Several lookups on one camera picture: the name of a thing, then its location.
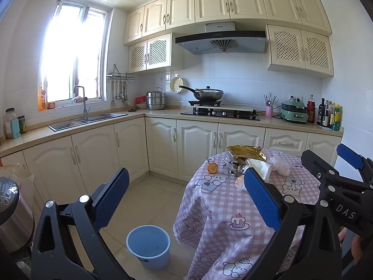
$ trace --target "pink checkered tablecloth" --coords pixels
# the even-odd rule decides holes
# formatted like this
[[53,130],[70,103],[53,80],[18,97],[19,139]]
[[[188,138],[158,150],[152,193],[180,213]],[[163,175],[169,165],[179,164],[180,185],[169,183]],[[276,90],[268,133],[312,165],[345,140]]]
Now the pink checkered tablecloth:
[[[306,170],[298,157],[281,151],[278,154],[290,165],[290,175],[272,171],[269,182],[283,194],[300,203],[315,204],[320,184]],[[219,171],[226,153],[213,156]],[[250,270],[271,239],[274,230],[265,225],[246,190],[234,183],[237,177],[223,173],[210,175],[205,161],[186,186],[173,230],[176,239],[196,249],[185,280],[241,279]],[[299,226],[291,248],[279,271],[290,266],[303,233]]]

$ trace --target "stainless steel pot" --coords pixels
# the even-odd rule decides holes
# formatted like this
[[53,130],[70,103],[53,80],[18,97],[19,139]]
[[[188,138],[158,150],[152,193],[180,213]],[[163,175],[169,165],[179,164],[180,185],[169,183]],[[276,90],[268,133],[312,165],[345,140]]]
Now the stainless steel pot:
[[206,88],[190,88],[183,85],[179,85],[180,88],[185,88],[189,91],[191,91],[194,94],[194,97],[197,100],[200,101],[219,101],[221,97],[223,96],[224,92],[220,89],[213,89],[209,86],[206,86]]
[[166,107],[166,93],[163,89],[157,87],[155,91],[147,92],[146,96],[146,107],[149,110],[160,110]]

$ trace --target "frying pan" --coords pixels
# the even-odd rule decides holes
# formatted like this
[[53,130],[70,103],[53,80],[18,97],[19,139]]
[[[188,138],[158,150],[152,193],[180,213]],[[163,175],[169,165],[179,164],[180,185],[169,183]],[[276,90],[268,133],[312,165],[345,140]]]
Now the frying pan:
[[202,88],[202,89],[199,89],[199,88],[193,89],[193,88],[186,87],[183,85],[179,85],[179,87],[185,88],[191,91],[194,97],[200,101],[219,101],[224,94],[222,90],[213,89],[213,88],[210,88],[209,86],[206,86],[206,88]]

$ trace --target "blue bucket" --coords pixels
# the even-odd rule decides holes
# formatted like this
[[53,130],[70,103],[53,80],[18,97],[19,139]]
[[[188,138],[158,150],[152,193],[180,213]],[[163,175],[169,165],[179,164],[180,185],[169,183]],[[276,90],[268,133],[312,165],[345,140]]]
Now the blue bucket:
[[162,269],[170,262],[171,240],[168,233],[155,225],[142,225],[129,232],[127,249],[148,269]]

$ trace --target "window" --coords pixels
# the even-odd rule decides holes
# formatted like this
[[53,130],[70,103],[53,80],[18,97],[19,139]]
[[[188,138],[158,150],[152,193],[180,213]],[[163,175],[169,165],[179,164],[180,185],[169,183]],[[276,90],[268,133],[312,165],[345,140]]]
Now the window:
[[57,2],[45,35],[41,81],[47,101],[71,103],[75,85],[85,88],[89,101],[102,99],[105,21],[107,11],[64,0]]

